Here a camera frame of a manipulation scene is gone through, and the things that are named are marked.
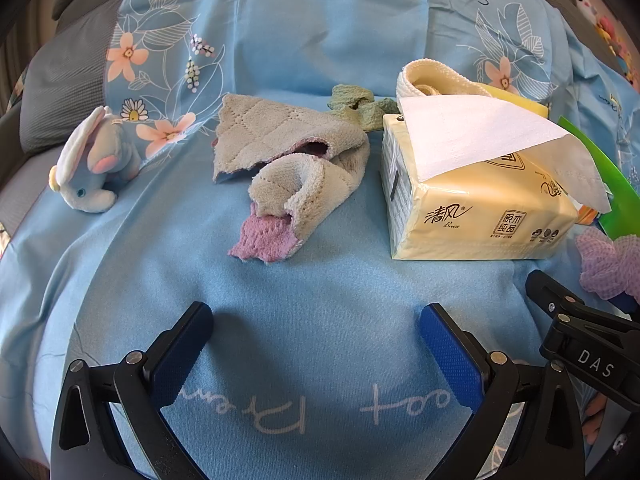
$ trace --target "beige tissue package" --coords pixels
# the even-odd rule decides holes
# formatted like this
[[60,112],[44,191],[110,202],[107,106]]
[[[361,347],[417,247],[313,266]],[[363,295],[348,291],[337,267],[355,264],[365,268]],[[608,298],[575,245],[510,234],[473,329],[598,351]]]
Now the beige tissue package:
[[555,179],[521,153],[420,182],[409,133],[384,116],[382,184],[396,260],[546,258],[577,219]]

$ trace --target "blue gripper pad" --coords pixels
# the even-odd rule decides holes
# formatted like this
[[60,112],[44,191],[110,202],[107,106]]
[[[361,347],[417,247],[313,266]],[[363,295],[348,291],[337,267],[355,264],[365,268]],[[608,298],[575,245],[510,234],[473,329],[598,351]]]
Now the blue gripper pad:
[[462,406],[471,408],[475,413],[484,398],[480,371],[430,304],[422,310],[419,325],[420,335],[427,343],[456,399]]

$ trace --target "pink flower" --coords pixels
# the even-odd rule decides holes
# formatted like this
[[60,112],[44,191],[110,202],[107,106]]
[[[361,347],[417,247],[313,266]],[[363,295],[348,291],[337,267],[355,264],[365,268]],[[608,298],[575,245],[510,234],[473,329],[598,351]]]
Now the pink flower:
[[131,63],[142,65],[149,56],[149,51],[144,48],[136,48],[133,45],[133,34],[125,32],[120,37],[120,48],[107,50],[107,61],[113,61],[107,72],[107,81],[116,79],[120,72],[127,81],[133,81],[136,75],[133,73]]
[[162,120],[154,121],[155,128],[146,124],[136,126],[136,133],[140,139],[151,140],[151,144],[146,147],[145,155],[147,158],[155,155],[166,144],[173,144],[179,140],[183,140],[184,131],[191,126],[196,120],[196,114],[189,112],[184,114],[178,123],[174,126],[171,121]]
[[500,69],[497,69],[492,62],[487,61],[484,64],[484,71],[491,80],[489,85],[501,88],[512,94],[520,95],[518,89],[511,84],[511,81],[513,81],[513,79],[509,77],[511,75],[511,63],[506,57],[502,56],[500,58]]

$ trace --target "bolt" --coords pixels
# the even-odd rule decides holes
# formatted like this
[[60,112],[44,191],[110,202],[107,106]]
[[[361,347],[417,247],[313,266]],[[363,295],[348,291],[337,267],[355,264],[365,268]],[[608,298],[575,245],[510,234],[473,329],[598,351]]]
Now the bolt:
[[491,361],[497,365],[503,365],[507,362],[507,356],[502,352],[491,352]]
[[128,365],[134,365],[142,361],[142,352],[140,350],[134,350],[133,352],[129,352],[125,361]]
[[81,370],[83,366],[84,363],[80,359],[76,359],[69,365],[69,370],[71,370],[72,372],[77,372],[78,370]]

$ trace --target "bunny ear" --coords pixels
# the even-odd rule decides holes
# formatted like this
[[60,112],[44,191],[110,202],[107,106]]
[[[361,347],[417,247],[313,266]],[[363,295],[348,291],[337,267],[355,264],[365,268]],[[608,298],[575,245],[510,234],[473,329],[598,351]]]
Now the bunny ear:
[[89,115],[84,121],[82,121],[68,140],[65,143],[65,147],[62,148],[60,158],[58,159],[58,168],[56,170],[56,181],[61,186],[71,180],[78,168],[82,152],[89,139],[89,136],[100,123],[105,115],[105,109],[102,106],[98,106],[91,115]]

